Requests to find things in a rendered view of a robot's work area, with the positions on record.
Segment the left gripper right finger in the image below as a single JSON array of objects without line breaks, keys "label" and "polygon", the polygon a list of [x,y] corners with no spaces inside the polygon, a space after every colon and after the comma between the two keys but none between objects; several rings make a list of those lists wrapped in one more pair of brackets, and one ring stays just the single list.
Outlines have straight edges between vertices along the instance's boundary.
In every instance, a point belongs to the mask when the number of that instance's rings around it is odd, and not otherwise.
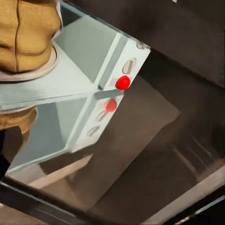
[{"label": "left gripper right finger", "polygon": [[211,136],[210,142],[220,155],[220,157],[225,162],[225,127],[221,125],[214,125]]}]

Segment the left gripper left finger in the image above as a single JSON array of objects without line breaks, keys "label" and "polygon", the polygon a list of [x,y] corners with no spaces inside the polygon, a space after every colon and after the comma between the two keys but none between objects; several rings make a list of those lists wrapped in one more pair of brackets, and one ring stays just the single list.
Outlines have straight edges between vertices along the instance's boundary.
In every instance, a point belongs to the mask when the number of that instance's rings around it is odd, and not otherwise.
[{"label": "left gripper left finger", "polygon": [[23,146],[24,135],[20,125],[0,130],[0,180]]}]

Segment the microwave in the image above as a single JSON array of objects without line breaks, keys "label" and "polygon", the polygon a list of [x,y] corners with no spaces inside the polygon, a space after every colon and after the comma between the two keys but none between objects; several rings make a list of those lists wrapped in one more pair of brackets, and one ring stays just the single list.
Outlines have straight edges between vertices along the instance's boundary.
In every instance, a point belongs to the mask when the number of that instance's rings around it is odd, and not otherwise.
[{"label": "microwave", "polygon": [[225,32],[177,0],[0,0],[0,203],[50,225],[225,225]]}]

